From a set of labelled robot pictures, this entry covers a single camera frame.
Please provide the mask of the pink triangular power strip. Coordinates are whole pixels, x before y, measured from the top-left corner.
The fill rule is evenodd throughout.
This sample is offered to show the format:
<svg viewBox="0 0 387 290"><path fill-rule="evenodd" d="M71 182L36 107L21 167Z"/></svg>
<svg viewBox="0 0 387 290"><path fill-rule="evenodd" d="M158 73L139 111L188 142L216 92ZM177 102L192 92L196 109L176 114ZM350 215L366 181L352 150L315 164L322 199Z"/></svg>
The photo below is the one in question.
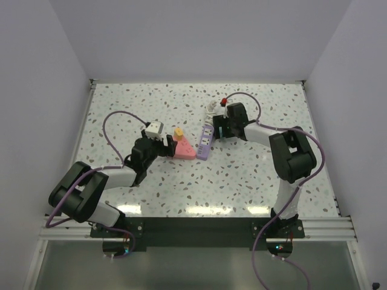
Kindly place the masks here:
<svg viewBox="0 0 387 290"><path fill-rule="evenodd" d="M177 146L175 148L175 154L174 158L181 159L181 160L194 160L196 157L196 151L191 146L190 142L187 140L187 138L183 137L182 139L178 140L174 137L174 141L177 142Z"/></svg>

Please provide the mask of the yellow plug adapter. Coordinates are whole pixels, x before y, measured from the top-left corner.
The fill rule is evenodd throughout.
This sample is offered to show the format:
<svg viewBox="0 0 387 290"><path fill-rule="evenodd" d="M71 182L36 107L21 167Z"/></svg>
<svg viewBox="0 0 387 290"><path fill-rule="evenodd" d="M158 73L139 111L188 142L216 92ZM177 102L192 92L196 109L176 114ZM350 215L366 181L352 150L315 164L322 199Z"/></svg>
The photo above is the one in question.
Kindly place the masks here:
<svg viewBox="0 0 387 290"><path fill-rule="evenodd" d="M180 127L176 127L174 130L174 136L173 136L174 140L180 141L183 139L183 137L184 137L183 130Z"/></svg>

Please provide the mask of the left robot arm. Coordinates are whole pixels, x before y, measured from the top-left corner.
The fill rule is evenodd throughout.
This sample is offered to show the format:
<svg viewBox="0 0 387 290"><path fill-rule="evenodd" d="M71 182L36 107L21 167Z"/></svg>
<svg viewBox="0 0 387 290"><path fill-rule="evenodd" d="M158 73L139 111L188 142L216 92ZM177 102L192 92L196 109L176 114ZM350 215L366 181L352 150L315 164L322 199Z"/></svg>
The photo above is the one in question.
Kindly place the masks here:
<svg viewBox="0 0 387 290"><path fill-rule="evenodd" d="M126 216L118 208L100 201L102 193L108 189L140 185L156 158L175 155L178 142L172 135L166 136L166 142L149 138L142 132L121 166L93 169L81 161L74 163L49 195L48 203L54 208L50 219L60 211L78 223L103 225L112 237L121 236L126 228Z"/></svg>

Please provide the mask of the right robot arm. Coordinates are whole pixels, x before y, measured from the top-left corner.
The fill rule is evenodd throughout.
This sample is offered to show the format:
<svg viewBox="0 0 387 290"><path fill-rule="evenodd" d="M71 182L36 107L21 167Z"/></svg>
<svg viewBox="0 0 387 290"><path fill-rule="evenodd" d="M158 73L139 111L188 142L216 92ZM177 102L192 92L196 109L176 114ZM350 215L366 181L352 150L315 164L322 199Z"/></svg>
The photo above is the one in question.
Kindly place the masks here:
<svg viewBox="0 0 387 290"><path fill-rule="evenodd" d="M221 106L224 113L212 117L216 139L235 137L270 148L280 182L269 229L272 235L284 237L291 230L290 223L298 219L301 183L317 166L305 131L297 126L279 129L249 120L242 103Z"/></svg>

